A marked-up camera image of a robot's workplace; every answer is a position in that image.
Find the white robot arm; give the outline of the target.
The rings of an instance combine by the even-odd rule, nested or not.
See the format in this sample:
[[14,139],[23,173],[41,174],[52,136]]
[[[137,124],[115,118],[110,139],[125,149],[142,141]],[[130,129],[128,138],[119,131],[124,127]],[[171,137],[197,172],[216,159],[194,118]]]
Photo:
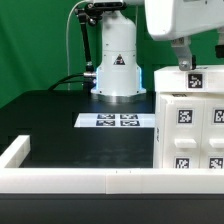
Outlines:
[[102,62],[91,94],[109,102],[146,94],[136,63],[136,26],[121,14],[127,6],[145,8],[149,35],[155,41],[172,42],[182,71],[196,67],[190,37],[224,27],[224,0],[90,0],[90,4],[102,15]]

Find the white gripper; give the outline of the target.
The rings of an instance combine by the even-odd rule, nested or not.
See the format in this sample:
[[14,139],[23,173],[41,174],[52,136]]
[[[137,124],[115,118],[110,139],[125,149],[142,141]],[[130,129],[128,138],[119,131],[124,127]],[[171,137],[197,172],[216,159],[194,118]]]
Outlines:
[[145,0],[145,13],[151,37],[172,40],[181,71],[196,68],[191,38],[185,36],[219,28],[215,53],[224,58],[224,28],[220,28],[224,26],[224,0]]

